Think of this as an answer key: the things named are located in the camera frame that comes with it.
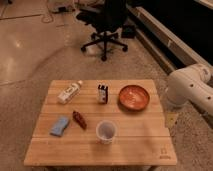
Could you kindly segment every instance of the chair base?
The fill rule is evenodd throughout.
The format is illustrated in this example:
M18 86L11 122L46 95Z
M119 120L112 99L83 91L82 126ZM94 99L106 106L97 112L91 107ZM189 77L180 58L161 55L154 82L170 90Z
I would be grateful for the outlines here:
M87 43L87 44L84 44L82 47L81 47L81 50L82 52L85 52L86 51L86 47L87 46L91 46L91 45L94 45L94 44L98 44L100 42L104 42L104 51L103 51L103 56L101 58L102 61L106 61L107 60L107 43L110 42L110 43L114 43L116 45L120 45L123 47L123 51L124 52L127 52L128 51L128 46L126 44L123 44L115 39L118 38L118 33L113 33L113 34L110 34L110 35L107 35L107 32L104 32L103 35L101 34L97 34L97 33L93 33L91 35L91 39L94 40L90 43Z

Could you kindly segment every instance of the table leg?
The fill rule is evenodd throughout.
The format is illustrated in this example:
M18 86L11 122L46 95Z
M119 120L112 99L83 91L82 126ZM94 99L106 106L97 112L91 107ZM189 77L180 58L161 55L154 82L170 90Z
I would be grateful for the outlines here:
M57 171L57 169L53 166L46 166L45 167L48 171Z
M151 166L147 171L155 171L158 168L158 166Z

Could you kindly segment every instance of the chair backrest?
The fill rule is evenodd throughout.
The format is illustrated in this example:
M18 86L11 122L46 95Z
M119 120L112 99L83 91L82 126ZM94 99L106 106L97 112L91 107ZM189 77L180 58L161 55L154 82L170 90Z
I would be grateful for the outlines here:
M104 9L109 29L121 27L127 18L126 0L105 0Z

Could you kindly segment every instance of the blue sponge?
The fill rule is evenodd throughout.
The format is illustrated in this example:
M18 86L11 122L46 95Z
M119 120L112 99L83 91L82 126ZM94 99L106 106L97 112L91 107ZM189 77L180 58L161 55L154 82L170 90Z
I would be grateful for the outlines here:
M61 116L51 128L50 134L61 137L64 132L64 129L67 127L68 124L69 124L69 118L65 116Z

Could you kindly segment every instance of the small brown object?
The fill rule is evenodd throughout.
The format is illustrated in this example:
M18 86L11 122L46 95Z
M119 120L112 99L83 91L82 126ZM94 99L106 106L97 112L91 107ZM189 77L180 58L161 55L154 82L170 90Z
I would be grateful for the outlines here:
M81 128L84 130L87 129L87 124L79 112L73 111L73 119L81 126Z

